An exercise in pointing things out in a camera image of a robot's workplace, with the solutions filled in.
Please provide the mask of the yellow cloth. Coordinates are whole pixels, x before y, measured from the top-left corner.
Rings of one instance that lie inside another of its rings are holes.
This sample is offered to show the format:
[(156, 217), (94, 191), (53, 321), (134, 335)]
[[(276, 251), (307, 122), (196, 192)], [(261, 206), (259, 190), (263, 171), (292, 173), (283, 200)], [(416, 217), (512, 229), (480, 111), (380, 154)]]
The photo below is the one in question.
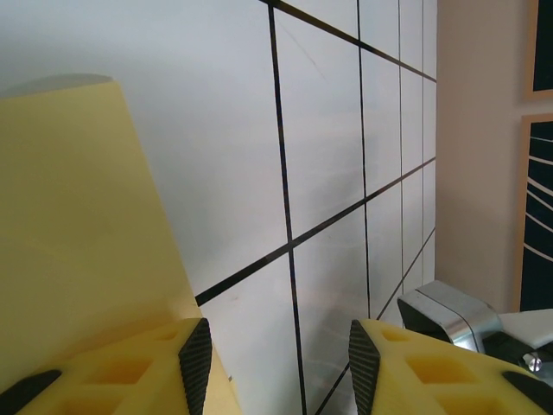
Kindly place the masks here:
[[(201, 317), (119, 84), (63, 75), (0, 93), (0, 393)], [(213, 345), (203, 415), (241, 414)]]

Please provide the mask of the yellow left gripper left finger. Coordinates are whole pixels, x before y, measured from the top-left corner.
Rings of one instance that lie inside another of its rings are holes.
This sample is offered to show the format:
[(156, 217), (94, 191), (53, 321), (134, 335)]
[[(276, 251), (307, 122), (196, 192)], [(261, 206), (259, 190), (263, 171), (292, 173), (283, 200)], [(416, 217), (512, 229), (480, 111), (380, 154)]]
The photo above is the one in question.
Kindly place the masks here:
[(0, 415), (203, 415), (213, 344), (188, 318), (46, 365), (0, 393)]

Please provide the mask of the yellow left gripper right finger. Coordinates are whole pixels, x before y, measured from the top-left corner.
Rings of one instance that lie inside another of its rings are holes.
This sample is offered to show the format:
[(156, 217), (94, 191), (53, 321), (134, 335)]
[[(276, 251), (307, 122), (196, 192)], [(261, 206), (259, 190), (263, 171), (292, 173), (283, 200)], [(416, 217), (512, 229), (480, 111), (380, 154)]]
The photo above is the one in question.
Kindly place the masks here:
[(358, 415), (553, 415), (553, 387), (523, 368), (386, 322), (354, 320)]

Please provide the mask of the silver metal bracket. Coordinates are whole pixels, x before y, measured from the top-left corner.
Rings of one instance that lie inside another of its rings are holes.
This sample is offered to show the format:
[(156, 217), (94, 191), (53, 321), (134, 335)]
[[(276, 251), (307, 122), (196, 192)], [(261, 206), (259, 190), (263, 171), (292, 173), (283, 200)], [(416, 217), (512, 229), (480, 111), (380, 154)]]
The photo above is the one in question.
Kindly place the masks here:
[(461, 290), (432, 281), (397, 299), (405, 328), (483, 354), (484, 340), (503, 328), (496, 311)]

